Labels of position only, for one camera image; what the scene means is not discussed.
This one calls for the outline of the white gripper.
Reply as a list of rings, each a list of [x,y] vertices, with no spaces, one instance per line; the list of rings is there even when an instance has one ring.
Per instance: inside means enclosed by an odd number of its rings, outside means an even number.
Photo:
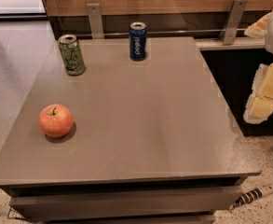
[[[252,38],[265,37],[266,50],[273,54],[273,10],[248,26],[244,34]],[[260,124],[273,113],[273,63],[260,64],[255,72],[252,93],[245,105],[244,120]]]

